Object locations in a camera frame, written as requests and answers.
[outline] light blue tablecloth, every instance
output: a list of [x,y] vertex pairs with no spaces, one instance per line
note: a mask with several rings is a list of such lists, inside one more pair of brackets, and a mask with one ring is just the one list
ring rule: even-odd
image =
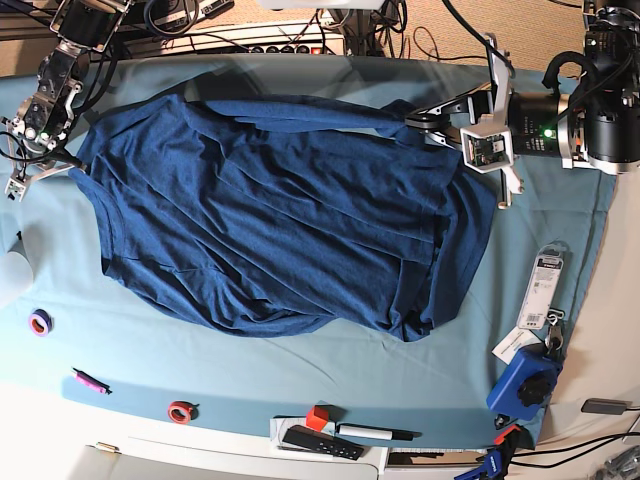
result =
[[[519,72],[516,84],[519,91],[541,90],[540,78]],[[188,99],[287,93],[377,107],[398,98],[428,105],[484,81],[484,68],[417,61],[183,57],[123,63],[98,109],[165,90]],[[34,87],[29,77],[1,79],[0,115],[13,116]],[[76,133],[86,128],[82,122]],[[264,340],[165,317],[102,276],[95,216],[74,183],[40,182],[21,204],[0,199],[4,246],[22,230],[36,272],[33,288],[0,311],[0,381],[165,421],[168,404],[185,400],[200,404],[195,426],[256,435],[268,435],[272,416],[304,415],[327,402],[336,406],[335,420],[422,434],[397,446],[486,447],[496,432],[485,399],[505,368],[491,350],[514,326],[536,252],[552,241],[569,248],[554,305],[567,312],[571,330],[615,185],[597,171],[562,170],[559,160],[525,158],[517,167],[526,193],[496,213],[459,317],[411,344],[343,320],[313,334]],[[0,170],[7,173],[8,162]],[[496,177],[486,181],[497,185]],[[46,338],[27,327],[35,308],[54,318]],[[71,367],[108,383],[113,394],[82,387]],[[535,437],[541,418],[529,425]]]

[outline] pink marker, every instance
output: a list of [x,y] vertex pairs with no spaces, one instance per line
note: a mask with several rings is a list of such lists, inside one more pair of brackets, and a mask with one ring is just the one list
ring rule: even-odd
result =
[[92,376],[87,375],[86,373],[84,373],[81,370],[78,370],[77,368],[73,368],[72,370],[73,370],[73,376],[76,379],[76,381],[80,382],[84,386],[89,387],[91,390],[95,390],[98,393],[102,393],[106,395],[111,394],[111,390],[109,390],[109,385],[106,385],[96,380]]

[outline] label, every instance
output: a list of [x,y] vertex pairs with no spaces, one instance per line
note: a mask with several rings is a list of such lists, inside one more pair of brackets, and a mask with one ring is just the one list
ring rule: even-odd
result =
[[533,333],[529,330],[515,327],[492,352],[496,357],[509,365],[518,350],[527,345],[535,345],[536,343],[542,342]]
[[536,257],[527,294],[518,315],[518,327],[529,330],[540,330],[544,327],[553,294],[558,286],[562,264],[560,257],[548,255]]

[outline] barcode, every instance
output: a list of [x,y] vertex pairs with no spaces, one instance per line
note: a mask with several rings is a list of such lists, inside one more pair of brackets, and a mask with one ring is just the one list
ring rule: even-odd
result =
[[530,313],[527,316],[527,325],[537,325],[541,317],[542,315],[536,315],[535,313]]

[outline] remote control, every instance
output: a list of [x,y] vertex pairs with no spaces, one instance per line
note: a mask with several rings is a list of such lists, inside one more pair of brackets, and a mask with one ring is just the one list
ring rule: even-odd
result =
[[355,443],[325,435],[324,433],[318,433],[302,425],[296,425],[287,430],[282,441],[298,447],[308,448],[317,453],[326,453],[327,455],[350,460],[357,460],[364,453],[364,448]]

